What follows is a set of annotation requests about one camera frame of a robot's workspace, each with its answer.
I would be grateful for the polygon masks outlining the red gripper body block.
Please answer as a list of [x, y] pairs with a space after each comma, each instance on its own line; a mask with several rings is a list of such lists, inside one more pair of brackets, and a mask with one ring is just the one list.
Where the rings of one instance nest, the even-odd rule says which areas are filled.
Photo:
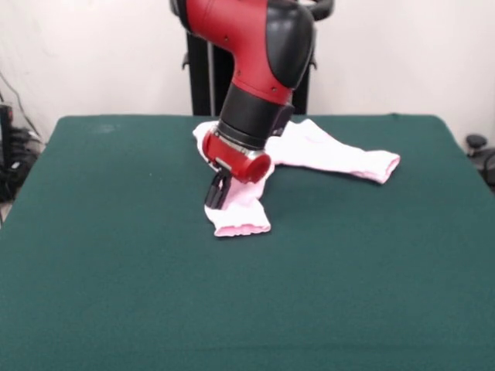
[[271, 158], [264, 150], [254, 151], [241, 147], [217, 131], [209, 130], [202, 142], [207, 161], [216, 168], [227, 170], [242, 183], [257, 183], [271, 167]]

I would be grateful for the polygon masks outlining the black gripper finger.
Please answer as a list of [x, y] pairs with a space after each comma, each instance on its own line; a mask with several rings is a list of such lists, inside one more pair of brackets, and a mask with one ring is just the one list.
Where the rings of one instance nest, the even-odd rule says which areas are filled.
[[220, 180], [217, 190], [217, 198], [215, 202], [215, 209], [222, 209], [230, 191], [232, 177], [230, 175], [225, 175]]
[[222, 179], [223, 176], [227, 175], [223, 171], [219, 171], [214, 177], [212, 182], [210, 183], [210, 187], [208, 189], [206, 198], [205, 198], [205, 206], [206, 207], [215, 207], [215, 202], [217, 198], [217, 190], [218, 190], [218, 185], [220, 183], [220, 180]]

